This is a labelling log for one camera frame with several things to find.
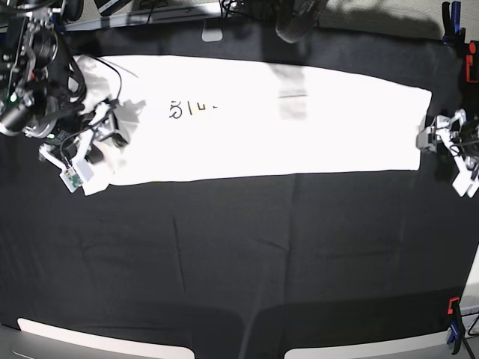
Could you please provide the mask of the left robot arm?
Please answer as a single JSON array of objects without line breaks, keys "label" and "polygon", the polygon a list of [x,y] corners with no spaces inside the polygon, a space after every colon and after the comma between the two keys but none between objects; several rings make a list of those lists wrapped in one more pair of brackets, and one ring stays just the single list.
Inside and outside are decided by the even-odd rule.
[{"label": "left robot arm", "polygon": [[478,119],[459,109],[450,117],[439,114],[417,134],[416,147],[424,153],[448,156],[457,169],[456,193],[473,197],[478,190]]}]

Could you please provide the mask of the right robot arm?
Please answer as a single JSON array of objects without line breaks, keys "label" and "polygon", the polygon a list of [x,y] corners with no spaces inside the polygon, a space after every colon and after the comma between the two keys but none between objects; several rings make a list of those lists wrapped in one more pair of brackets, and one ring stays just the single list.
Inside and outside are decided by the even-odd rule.
[{"label": "right robot arm", "polygon": [[82,11],[82,1],[1,2],[1,133],[40,139],[40,159],[68,175],[98,161],[94,141],[127,144],[117,96],[85,108],[85,77],[60,29]]}]

